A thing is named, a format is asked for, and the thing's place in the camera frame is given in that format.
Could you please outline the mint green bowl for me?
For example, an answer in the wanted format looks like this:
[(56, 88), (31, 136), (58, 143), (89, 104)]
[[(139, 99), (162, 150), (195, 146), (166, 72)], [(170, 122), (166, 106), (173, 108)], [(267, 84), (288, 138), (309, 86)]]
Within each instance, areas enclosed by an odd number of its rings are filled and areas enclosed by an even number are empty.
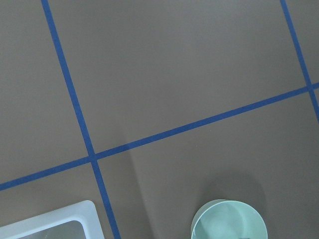
[(266, 224), (252, 206), (218, 199), (204, 204), (191, 223), (192, 239), (267, 239)]

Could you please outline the clear plastic storage box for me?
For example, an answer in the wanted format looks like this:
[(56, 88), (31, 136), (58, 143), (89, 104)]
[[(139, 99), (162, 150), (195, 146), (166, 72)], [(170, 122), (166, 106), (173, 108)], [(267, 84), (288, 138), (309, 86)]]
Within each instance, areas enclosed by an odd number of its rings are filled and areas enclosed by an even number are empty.
[(103, 239), (95, 204), (78, 202), (0, 228), (2, 239)]

